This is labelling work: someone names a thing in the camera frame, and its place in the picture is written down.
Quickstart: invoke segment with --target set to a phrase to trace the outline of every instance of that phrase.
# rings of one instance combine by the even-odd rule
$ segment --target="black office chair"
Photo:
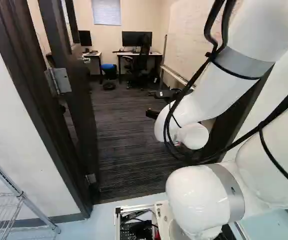
[[[150,44],[149,37],[143,35],[138,43],[140,47],[139,55],[136,58],[131,56],[122,56],[127,62],[125,69],[131,74],[127,81],[127,88],[142,88],[147,85],[148,74],[144,73],[147,70],[147,61],[149,57]]]

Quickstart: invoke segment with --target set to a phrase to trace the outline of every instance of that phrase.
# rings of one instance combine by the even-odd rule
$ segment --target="computer monitor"
[[[143,36],[149,37],[149,45],[152,46],[153,32],[151,31],[122,31],[124,47],[140,47],[143,45]]]
[[[79,39],[81,46],[92,46],[92,38],[90,37],[90,31],[80,30]]]

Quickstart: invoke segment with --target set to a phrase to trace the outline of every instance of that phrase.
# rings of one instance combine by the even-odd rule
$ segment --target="whiteboard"
[[[170,8],[164,65],[187,80],[206,61],[205,53],[212,50],[212,44],[204,37],[204,25],[213,3],[213,0],[178,0]],[[231,19],[240,4],[241,0],[237,0]],[[212,36],[219,45],[221,15],[222,11],[212,28]]]

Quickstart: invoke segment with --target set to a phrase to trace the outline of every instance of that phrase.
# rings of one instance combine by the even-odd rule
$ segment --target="white robotic arm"
[[[173,115],[181,128],[174,119],[170,121],[172,140],[190,149],[199,149],[208,140],[206,128],[198,122],[222,114],[288,50],[288,1],[244,0],[229,36],[216,65],[208,65],[195,91],[175,109]],[[161,142],[168,112],[169,106],[155,123]],[[288,173],[285,128],[288,110],[262,132],[270,152]],[[243,144],[235,161],[176,170],[167,180],[166,193],[178,225],[192,240],[214,239],[223,224],[268,209],[288,209],[288,179],[263,150],[258,133]]]
[[[249,90],[288,50],[288,1],[245,0],[229,28],[227,47],[210,63],[195,91],[183,98],[169,124],[173,141],[190,149],[200,149],[208,141],[207,129],[199,121],[214,118],[226,111]],[[163,127],[169,106],[159,114],[155,136],[163,142]]]

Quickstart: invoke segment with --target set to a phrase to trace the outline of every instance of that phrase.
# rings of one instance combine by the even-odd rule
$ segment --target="dark striped carpet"
[[[146,90],[117,85],[104,91],[92,82],[92,100],[98,133],[101,202],[112,202],[165,191],[167,177],[184,164],[154,137],[148,108],[162,110],[165,101]]]

